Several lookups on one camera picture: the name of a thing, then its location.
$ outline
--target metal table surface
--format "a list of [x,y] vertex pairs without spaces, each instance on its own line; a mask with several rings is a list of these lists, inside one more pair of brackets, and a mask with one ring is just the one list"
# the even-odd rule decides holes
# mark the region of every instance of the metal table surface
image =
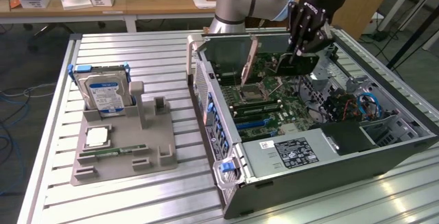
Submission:
[[[185,38],[192,33],[201,31],[89,34],[69,41],[18,223],[439,223],[437,146],[373,179],[241,218],[221,218],[185,84]],[[396,89],[415,97],[417,94],[393,79],[368,52],[341,31],[336,33]],[[339,56],[347,71],[361,75],[343,52]],[[169,100],[179,167],[70,186],[84,101],[66,77],[66,64],[104,66],[124,61],[132,67],[132,80],[144,81],[143,99],[165,96]],[[420,100],[412,102],[439,123],[437,111]]]

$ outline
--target warning label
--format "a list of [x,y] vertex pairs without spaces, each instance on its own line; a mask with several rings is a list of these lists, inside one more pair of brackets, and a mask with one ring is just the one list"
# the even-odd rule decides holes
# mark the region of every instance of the warning label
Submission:
[[319,161],[304,138],[275,143],[275,147],[288,169]]
[[117,83],[95,83],[89,85],[89,88],[99,111],[115,113],[123,110],[124,103],[121,96],[117,94]]

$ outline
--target floor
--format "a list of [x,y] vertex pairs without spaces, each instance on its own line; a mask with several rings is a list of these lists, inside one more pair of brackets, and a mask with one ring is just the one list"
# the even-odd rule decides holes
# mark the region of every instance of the floor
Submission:
[[[395,1],[396,0],[384,0],[379,9],[383,14],[389,11]],[[407,1],[395,18],[399,18],[400,14],[411,6],[412,4]],[[407,30],[397,33],[399,39],[392,40],[385,47],[384,54],[387,57],[392,57],[395,55],[421,23],[423,18],[428,16],[428,13],[428,11],[423,10],[415,17]],[[203,26],[209,25],[209,22],[211,19],[208,18],[199,20],[153,20],[140,21],[137,26],[140,31],[185,30],[201,29]],[[62,31],[62,29],[57,28],[38,41],[37,53],[29,53],[26,51],[26,39],[32,33],[42,27],[42,25],[36,24],[33,26],[33,31],[25,31],[21,25],[14,25],[10,31],[0,35],[0,52],[2,54],[0,57],[0,90],[12,87],[30,87],[42,83],[56,82],[66,47],[68,34]],[[123,22],[107,22],[107,27],[104,29],[100,29],[97,23],[92,22],[69,23],[68,26],[76,33],[125,32],[125,25]],[[419,39],[419,42],[425,41],[437,29],[439,22],[436,21]],[[367,36],[363,36],[361,39],[365,42],[372,41]],[[376,54],[379,52],[377,47],[381,48],[385,42],[387,40],[379,43],[363,43],[363,46],[372,54]],[[412,49],[419,46],[419,42],[412,45]],[[407,84],[436,108],[439,108],[439,94],[431,90],[433,89],[432,84],[439,80],[439,75],[436,74],[439,72],[437,56],[439,48],[435,45],[432,46],[431,52],[425,52],[420,49],[397,69]],[[383,55],[379,56],[379,59],[385,62]],[[52,91],[53,86],[48,86],[37,89],[32,94],[42,95],[45,93],[50,93]],[[10,100],[14,102],[22,102],[25,101],[25,97],[17,97]],[[25,173],[22,176],[20,173],[21,170],[18,166],[18,159],[16,155],[12,154],[8,161],[0,165],[0,191],[2,191],[14,182],[18,182],[18,184],[10,189],[10,191],[8,191],[6,194],[0,196],[0,223],[16,223],[49,105],[50,97],[32,98],[29,100],[28,115],[14,126],[9,128],[13,140],[20,147]],[[0,101],[1,119],[9,116],[9,114],[14,112],[18,107],[20,106],[17,104]],[[6,156],[6,153],[8,150],[0,150],[0,161]]]

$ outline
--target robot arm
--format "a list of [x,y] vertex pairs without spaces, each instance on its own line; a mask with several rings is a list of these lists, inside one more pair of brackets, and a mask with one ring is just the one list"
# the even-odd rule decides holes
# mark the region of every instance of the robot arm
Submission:
[[332,42],[329,24],[345,0],[216,0],[209,33],[244,32],[247,16],[272,21],[289,17],[289,48],[293,55],[317,52]]
[[215,19],[209,33],[245,31],[245,17],[283,21],[288,14],[288,3],[293,0],[216,0]]
[[317,52],[332,43],[329,24],[344,1],[300,0],[288,4],[288,51],[293,55]]

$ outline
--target wooden desk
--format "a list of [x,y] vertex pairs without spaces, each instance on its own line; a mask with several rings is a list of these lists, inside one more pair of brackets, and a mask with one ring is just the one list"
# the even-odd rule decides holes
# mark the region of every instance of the wooden desk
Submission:
[[[347,0],[335,14],[339,25],[359,38],[383,0]],[[50,23],[123,20],[127,31],[136,32],[137,19],[213,17],[213,9],[197,9],[192,0],[116,0],[113,7],[92,7],[64,11],[60,0],[50,0],[46,9],[9,9],[9,1],[0,0],[0,24]]]
[[127,0],[127,14],[213,13],[199,9],[192,0]]
[[127,31],[136,32],[137,19],[213,17],[213,9],[196,8],[192,0],[115,0],[112,7],[64,11],[61,1],[50,0],[46,9],[9,9],[0,0],[0,24],[125,21]]

